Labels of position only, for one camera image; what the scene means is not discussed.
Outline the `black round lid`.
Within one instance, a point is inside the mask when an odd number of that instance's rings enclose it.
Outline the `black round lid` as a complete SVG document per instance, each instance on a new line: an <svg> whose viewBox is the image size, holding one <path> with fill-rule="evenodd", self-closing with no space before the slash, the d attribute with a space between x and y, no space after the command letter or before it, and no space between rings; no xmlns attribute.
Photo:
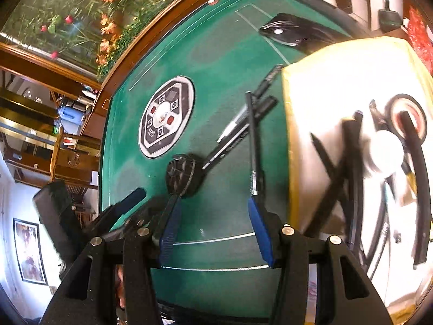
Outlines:
<svg viewBox="0 0 433 325"><path fill-rule="evenodd" d="M194 195L202 182L203 161L196 155L176 154L169 161L165 183L169 194L180 197Z"/></svg>

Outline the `artificial flower display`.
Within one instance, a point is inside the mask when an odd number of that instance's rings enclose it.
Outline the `artificial flower display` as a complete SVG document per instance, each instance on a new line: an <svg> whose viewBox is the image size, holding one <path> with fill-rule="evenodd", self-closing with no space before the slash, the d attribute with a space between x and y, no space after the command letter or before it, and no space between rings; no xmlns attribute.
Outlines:
<svg viewBox="0 0 433 325"><path fill-rule="evenodd" d="M133 39L174 0L19 0L1 41L104 79Z"/></svg>

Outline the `round mahjong table control panel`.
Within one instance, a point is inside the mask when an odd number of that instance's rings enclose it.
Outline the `round mahjong table control panel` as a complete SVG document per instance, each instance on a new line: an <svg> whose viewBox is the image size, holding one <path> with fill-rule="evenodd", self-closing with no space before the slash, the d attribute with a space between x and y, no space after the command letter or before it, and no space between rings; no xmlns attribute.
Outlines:
<svg viewBox="0 0 433 325"><path fill-rule="evenodd" d="M142 154L158 158L183 134L195 104L195 87L185 76L165 82L152 95L139 122L137 141Z"/></svg>

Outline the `white tray with yellow rim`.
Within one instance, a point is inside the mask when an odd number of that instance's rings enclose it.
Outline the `white tray with yellow rim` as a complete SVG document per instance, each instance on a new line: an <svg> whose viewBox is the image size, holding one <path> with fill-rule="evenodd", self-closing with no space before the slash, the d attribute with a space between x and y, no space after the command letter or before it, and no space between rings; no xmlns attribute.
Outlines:
<svg viewBox="0 0 433 325"><path fill-rule="evenodd" d="M432 293L432 76L395 37L350 40L285 67L291 220L307 236L339 235L395 324ZM388 178L367 178L376 131L404 149Z"/></svg>

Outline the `thin black pen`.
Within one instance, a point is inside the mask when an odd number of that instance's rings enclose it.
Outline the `thin black pen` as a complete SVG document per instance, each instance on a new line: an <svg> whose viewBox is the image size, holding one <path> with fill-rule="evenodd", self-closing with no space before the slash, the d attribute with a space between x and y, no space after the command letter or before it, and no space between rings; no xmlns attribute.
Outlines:
<svg viewBox="0 0 433 325"><path fill-rule="evenodd" d="M250 193L252 196L259 196L262 190L260 148L258 143L258 129L255 121L255 112L254 112L252 93L246 92L245 98L246 98L247 116L249 122L249 135L250 135L250 165L251 165Z"/></svg>

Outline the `red plastic bag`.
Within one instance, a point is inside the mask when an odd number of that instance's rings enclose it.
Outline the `red plastic bag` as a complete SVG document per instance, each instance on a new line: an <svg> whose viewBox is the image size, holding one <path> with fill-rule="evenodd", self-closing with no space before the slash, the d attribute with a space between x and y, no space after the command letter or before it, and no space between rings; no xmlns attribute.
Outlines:
<svg viewBox="0 0 433 325"><path fill-rule="evenodd" d="M410 45L429 73L432 74L432 43L427 34L427 28L421 14L413 7L409 8L407 31Z"/></svg>

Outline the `framed wall picture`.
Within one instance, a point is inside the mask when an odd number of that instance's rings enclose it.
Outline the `framed wall picture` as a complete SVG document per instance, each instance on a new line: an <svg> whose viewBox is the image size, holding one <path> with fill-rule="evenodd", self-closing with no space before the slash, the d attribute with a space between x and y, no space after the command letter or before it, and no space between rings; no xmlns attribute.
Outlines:
<svg viewBox="0 0 433 325"><path fill-rule="evenodd" d="M15 253L21 279L37 285L47 285L40 248L39 224L13 219Z"/></svg>

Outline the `wooden chair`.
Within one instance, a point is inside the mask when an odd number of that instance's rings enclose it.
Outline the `wooden chair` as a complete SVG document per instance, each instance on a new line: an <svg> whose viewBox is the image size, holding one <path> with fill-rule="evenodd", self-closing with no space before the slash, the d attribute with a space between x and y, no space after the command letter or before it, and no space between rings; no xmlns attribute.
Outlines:
<svg viewBox="0 0 433 325"><path fill-rule="evenodd" d="M65 133L61 126L49 167L50 182L62 180L69 186L98 189L92 184L93 173L99 171L101 140Z"/></svg>

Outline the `black dustpan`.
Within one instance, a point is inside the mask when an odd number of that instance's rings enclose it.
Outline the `black dustpan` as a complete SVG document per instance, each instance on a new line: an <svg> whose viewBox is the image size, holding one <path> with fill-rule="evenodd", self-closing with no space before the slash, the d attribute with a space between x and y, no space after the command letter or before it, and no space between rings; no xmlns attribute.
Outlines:
<svg viewBox="0 0 433 325"><path fill-rule="evenodd" d="M388 33L400 28L402 24L401 16L390 9L389 0L385 0L384 8L378 10L379 28L383 33Z"/></svg>

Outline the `blue water jug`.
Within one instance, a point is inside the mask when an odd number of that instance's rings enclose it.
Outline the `blue water jug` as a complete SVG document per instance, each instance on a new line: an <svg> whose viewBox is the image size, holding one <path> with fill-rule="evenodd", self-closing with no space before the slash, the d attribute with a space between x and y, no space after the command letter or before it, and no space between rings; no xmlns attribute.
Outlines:
<svg viewBox="0 0 433 325"><path fill-rule="evenodd" d="M64 132L68 134L77 134L80 130L84 113L69 106L61 106L57 110L58 118L54 121L54 125L60 129L64 128Z"/></svg>

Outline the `white cylindrical bottle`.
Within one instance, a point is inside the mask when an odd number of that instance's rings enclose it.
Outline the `white cylindrical bottle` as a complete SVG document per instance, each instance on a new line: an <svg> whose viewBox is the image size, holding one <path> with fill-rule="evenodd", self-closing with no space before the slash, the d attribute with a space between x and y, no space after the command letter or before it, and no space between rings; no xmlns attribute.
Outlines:
<svg viewBox="0 0 433 325"><path fill-rule="evenodd" d="M376 131L363 145L363 163L367 178L388 178L401 167L404 149L390 131Z"/></svg>

